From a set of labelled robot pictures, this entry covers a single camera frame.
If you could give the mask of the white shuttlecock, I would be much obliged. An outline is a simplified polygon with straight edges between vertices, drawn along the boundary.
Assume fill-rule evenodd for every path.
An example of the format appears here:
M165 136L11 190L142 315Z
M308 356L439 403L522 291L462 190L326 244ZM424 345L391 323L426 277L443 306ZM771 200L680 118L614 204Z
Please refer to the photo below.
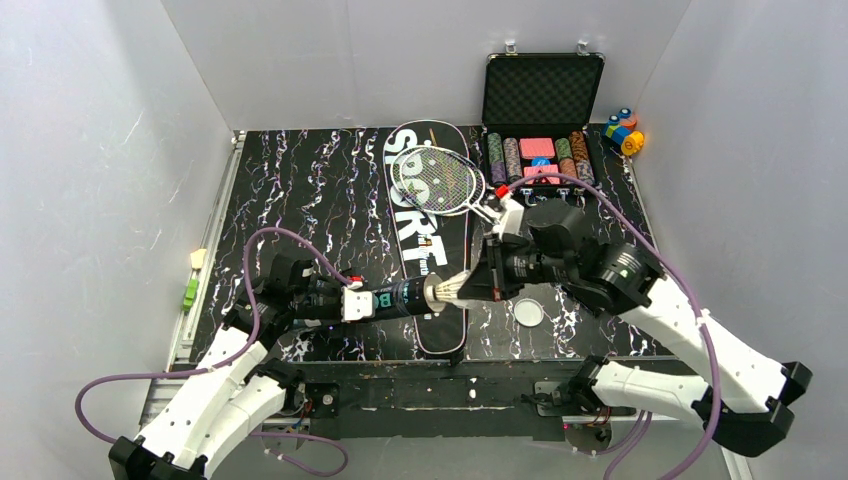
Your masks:
M442 281L433 288L434 298L437 302L449 304L459 309L469 309L470 303L467 299L461 299L459 293L466 282L465 277L452 277Z

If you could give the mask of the clear round tube lid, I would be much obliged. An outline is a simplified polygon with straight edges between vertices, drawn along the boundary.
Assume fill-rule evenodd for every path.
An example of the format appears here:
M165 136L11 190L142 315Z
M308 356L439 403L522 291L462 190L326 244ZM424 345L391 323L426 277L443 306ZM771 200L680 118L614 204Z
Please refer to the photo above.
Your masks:
M544 320L545 313L542 305L536 300L525 298L513 306L515 321L525 328L535 328Z

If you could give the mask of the black shuttlecock tube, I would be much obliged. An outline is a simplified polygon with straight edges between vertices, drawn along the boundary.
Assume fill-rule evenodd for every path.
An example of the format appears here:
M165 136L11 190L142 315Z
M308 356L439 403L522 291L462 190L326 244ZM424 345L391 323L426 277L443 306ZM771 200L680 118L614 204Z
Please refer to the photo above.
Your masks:
M446 303L436 298L442 279L435 273L380 286L374 295L374 319L399 319L440 313Z

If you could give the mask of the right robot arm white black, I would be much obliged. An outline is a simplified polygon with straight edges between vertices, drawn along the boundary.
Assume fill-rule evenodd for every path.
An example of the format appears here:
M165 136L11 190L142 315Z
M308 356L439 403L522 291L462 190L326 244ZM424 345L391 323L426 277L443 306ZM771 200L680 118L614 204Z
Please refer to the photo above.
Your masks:
M555 398L585 410L646 410L704 428L722 447L756 457L783 441L791 405L808 389L809 368L755 351L709 313L643 248L603 242L584 212L560 199L530 208L510 202L474 269L442 282L438 299L460 308L513 298L528 284L563 289L596 314L648 333L688 368L662 374L590 356Z

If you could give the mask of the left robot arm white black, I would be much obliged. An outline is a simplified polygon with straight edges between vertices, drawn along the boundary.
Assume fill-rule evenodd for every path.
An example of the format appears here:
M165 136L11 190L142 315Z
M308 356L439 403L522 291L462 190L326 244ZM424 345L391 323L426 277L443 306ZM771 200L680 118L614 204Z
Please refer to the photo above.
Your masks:
M208 479L245 438L279 413L301 422L312 406L302 370L268 354L300 326L341 317L342 283L305 257L274 258L225 315L202 357L162 411L108 457L117 479Z

